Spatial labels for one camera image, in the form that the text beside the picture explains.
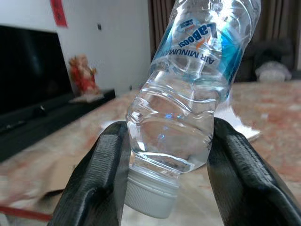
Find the clear plastic water bottle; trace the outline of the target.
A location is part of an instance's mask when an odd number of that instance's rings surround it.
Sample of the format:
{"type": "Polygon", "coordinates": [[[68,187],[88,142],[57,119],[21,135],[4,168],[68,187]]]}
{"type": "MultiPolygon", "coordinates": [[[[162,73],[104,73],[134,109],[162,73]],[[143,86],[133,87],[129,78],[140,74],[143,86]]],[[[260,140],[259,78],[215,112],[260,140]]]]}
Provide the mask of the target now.
{"type": "Polygon", "coordinates": [[[178,177],[206,164],[214,112],[230,93],[261,0],[177,0],[127,113],[131,150],[125,204],[166,219],[178,177]]]}

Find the red gold figurine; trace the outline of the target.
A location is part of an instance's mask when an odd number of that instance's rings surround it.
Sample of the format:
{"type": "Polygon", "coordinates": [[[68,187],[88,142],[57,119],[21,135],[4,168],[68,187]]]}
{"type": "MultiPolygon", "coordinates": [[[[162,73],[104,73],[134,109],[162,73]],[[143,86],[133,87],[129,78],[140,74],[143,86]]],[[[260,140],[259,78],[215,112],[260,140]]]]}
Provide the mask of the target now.
{"type": "Polygon", "coordinates": [[[71,77],[81,95],[98,95],[101,93],[95,82],[96,68],[88,65],[88,59],[85,54],[79,54],[69,59],[71,77]]]}

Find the white plush cushion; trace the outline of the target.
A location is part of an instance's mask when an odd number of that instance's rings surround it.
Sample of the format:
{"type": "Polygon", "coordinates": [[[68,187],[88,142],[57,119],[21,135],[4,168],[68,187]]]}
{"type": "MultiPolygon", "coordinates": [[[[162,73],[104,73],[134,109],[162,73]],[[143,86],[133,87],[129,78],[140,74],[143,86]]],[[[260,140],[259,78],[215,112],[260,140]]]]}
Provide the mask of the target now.
{"type": "Polygon", "coordinates": [[[288,68],[277,61],[263,63],[255,70],[258,82],[284,82],[292,78],[288,68]]]}

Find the black flat television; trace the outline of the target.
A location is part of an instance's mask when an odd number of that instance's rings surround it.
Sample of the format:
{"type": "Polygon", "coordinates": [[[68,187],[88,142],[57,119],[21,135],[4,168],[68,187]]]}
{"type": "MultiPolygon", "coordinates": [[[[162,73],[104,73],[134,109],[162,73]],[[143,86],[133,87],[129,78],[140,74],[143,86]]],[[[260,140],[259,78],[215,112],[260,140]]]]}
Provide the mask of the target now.
{"type": "Polygon", "coordinates": [[[0,114],[71,92],[57,33],[0,25],[0,114]]]}

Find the white paper sheet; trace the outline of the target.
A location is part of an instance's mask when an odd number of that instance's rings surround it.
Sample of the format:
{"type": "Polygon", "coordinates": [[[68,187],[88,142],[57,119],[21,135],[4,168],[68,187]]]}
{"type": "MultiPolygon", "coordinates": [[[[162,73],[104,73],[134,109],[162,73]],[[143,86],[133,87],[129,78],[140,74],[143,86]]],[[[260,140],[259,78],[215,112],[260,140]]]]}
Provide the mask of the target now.
{"type": "Polygon", "coordinates": [[[218,109],[215,111],[214,116],[228,122],[237,132],[244,135],[249,142],[255,141],[260,136],[261,132],[245,125],[241,118],[234,113],[231,106],[218,109]]]}

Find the marble table with red edge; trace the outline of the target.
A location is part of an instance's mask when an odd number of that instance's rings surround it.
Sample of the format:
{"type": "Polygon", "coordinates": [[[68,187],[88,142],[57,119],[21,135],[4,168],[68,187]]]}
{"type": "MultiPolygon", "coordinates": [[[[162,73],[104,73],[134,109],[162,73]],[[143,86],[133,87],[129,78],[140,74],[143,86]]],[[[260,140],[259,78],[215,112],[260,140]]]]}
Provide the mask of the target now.
{"type": "MultiPolygon", "coordinates": [[[[0,163],[0,226],[47,226],[60,189],[97,136],[124,119],[136,92],[128,92],[0,163]]],[[[258,130],[254,149],[281,176],[301,205],[301,81],[236,83],[232,107],[258,130]]],[[[122,226],[223,226],[206,167],[183,175],[168,219],[125,207],[122,226]]]]}

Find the red paper wall banner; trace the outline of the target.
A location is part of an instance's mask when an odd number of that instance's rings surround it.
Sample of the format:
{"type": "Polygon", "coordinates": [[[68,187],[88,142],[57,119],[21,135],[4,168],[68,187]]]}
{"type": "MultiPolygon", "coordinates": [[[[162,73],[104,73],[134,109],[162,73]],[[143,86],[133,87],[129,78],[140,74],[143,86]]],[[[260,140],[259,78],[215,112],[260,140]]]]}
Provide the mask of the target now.
{"type": "Polygon", "coordinates": [[[64,14],[62,0],[50,0],[55,23],[58,27],[67,28],[67,21],[64,14]]]}

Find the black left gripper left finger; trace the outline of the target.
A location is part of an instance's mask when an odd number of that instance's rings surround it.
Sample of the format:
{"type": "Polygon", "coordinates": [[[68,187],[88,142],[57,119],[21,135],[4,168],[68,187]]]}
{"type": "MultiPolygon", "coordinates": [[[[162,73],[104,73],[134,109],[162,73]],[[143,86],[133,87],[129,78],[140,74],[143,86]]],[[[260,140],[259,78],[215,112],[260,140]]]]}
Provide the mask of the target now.
{"type": "Polygon", "coordinates": [[[121,226],[130,155],[127,124],[114,122],[74,169],[48,226],[121,226]]]}

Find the black low TV console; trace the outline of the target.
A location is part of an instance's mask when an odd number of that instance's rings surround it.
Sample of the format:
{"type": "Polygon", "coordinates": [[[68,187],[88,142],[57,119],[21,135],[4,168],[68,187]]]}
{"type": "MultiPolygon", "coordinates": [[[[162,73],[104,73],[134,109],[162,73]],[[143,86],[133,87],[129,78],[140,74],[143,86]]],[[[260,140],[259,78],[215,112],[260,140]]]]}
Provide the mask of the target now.
{"type": "Polygon", "coordinates": [[[114,89],[90,102],[73,102],[67,93],[0,114],[0,163],[114,98],[114,89]]]}

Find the brown curtain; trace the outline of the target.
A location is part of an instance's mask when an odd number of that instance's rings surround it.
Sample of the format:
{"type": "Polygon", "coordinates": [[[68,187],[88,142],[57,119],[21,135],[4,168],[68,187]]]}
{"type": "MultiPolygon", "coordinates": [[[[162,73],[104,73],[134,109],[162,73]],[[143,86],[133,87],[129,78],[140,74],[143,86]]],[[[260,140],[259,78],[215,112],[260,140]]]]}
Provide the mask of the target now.
{"type": "MultiPolygon", "coordinates": [[[[148,0],[150,55],[154,57],[178,0],[148,0]]],[[[264,47],[279,47],[282,60],[296,69],[301,32],[301,0],[261,0],[261,15],[244,59],[264,47]]]]}

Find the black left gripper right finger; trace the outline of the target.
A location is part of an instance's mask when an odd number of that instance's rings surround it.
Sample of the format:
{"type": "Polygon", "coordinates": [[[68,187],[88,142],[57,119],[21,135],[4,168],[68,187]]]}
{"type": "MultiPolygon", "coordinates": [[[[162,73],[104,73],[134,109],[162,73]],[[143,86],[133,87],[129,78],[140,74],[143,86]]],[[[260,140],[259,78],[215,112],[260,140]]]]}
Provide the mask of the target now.
{"type": "Polygon", "coordinates": [[[221,118],[207,171],[224,226],[301,226],[301,205],[246,137],[221,118]]]}

